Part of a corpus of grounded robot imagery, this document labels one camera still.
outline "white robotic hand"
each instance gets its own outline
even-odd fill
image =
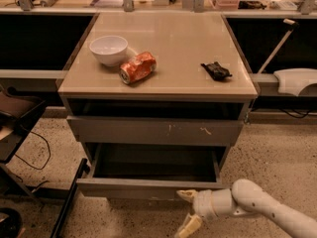
[[[178,195],[192,203],[193,214],[187,214],[175,238],[185,238],[200,228],[203,221],[220,216],[248,216],[259,213],[270,219],[292,237],[317,237],[316,220],[281,204],[257,184],[238,179],[232,189],[179,190]]]

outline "table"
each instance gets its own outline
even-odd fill
[[[100,64],[92,40],[119,35],[128,57],[152,53],[149,78],[124,84]],[[217,61],[233,75],[214,81],[201,67]],[[220,170],[257,97],[220,13],[101,13],[58,93],[92,169],[88,196],[176,199],[185,188],[221,188]]]

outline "red can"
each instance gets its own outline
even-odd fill
[[[124,83],[130,84],[145,78],[156,67],[156,59],[149,52],[143,52],[121,64],[120,77]]]

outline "bowl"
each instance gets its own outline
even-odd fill
[[[126,58],[128,42],[120,36],[104,36],[94,40],[89,48],[99,62],[115,66]]]

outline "closed drawer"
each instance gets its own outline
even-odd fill
[[[68,116],[80,142],[233,146],[242,121]]]
[[[179,189],[224,188],[213,147],[99,144],[87,178],[77,184],[85,196],[178,199]]]

